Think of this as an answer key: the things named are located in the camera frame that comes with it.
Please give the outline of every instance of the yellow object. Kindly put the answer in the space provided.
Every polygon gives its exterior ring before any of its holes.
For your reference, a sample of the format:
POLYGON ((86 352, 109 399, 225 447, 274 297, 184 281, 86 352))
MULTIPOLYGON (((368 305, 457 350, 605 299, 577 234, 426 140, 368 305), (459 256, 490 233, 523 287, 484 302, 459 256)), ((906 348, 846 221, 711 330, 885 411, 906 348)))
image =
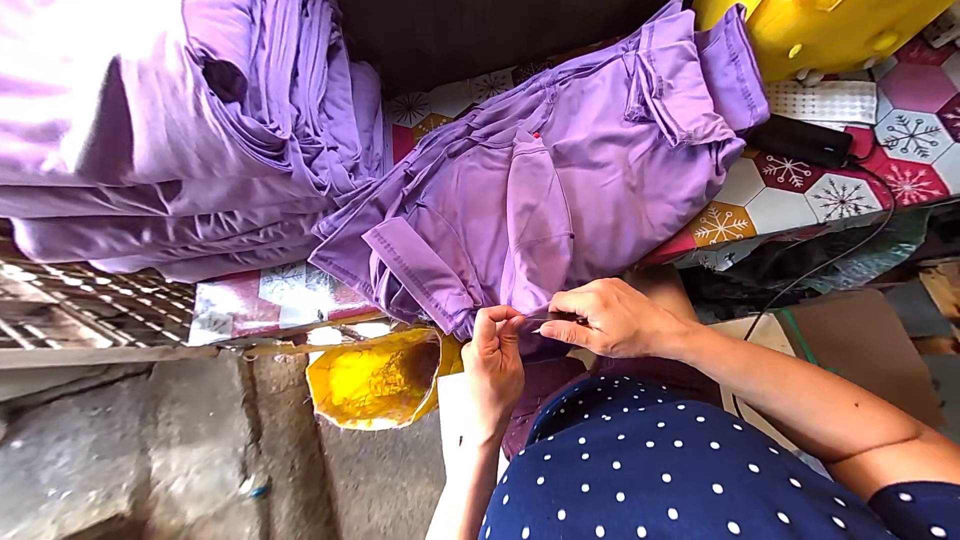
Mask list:
POLYGON ((437 378, 464 370, 460 348, 414 327, 320 353, 306 368, 314 410, 351 430, 409 426, 437 406, 437 378))
MULTIPOLYGON (((712 27, 734 0, 694 0, 697 29, 712 27)), ((862 69, 890 56, 953 0, 746 0, 747 30, 766 82, 798 73, 862 69)))

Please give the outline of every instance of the table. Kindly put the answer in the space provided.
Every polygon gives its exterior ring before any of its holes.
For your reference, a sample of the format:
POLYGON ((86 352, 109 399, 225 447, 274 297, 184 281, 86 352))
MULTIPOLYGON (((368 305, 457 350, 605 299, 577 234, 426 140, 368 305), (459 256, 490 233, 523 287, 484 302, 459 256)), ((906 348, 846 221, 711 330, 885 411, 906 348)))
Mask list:
MULTIPOLYGON (((474 103, 610 42, 387 102, 394 161, 474 103)), ((915 38, 872 72, 845 75, 877 81, 876 125, 839 126, 853 135, 852 151, 867 155, 876 134, 881 146, 864 165, 891 186, 898 205, 928 205, 960 195, 960 52, 952 43, 934 50, 915 38)), ((889 207, 886 190, 866 175, 748 149, 716 198, 641 262, 724 270, 764 241, 862 227, 889 207)), ((199 283, 196 299, 190 345, 376 313, 358 294, 305 262, 199 283)))

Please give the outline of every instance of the purple garment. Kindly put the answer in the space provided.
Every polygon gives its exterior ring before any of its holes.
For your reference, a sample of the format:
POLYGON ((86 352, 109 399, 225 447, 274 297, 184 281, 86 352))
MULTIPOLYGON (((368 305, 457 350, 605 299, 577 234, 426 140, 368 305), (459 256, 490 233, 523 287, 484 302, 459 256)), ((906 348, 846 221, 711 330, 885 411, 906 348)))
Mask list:
POLYGON ((29 31, 0 36, 24 51, 0 59, 0 216, 34 259, 194 281, 305 258, 311 217, 383 174, 379 79, 328 0, 2 3, 29 31))
POLYGON ((742 8, 698 36, 693 16, 671 2, 434 130, 318 224, 310 262, 459 338, 480 307, 536 311, 622 271, 720 190, 744 146, 732 127, 768 116, 742 8))

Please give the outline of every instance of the yellow bag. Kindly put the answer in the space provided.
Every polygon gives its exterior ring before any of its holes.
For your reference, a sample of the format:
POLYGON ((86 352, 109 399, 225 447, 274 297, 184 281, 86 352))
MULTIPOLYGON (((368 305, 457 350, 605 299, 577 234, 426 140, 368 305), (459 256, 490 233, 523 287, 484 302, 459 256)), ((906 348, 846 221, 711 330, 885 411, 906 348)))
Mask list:
POLYGON ((306 368, 314 410, 351 430, 409 426, 437 406, 437 378, 464 370, 460 348, 413 327, 319 353, 306 368))

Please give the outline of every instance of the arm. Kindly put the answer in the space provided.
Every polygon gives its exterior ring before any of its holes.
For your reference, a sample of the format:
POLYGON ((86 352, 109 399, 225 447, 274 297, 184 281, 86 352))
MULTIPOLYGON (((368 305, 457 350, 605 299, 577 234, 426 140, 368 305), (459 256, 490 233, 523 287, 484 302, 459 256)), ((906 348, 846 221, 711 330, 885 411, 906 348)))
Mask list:
POLYGON ((468 376, 470 431, 464 437, 464 461, 446 480, 434 510, 427 540, 473 540, 480 532, 496 487, 500 442, 510 413, 523 392, 523 364, 516 328, 523 316, 512 307, 485 307, 477 312, 473 340, 463 349, 468 376))
POLYGON ((540 333, 607 356, 683 361, 743 398, 863 499, 891 483, 960 483, 960 449, 874 394, 794 357, 678 319, 620 280, 557 293, 551 308, 589 327, 552 321, 540 333))

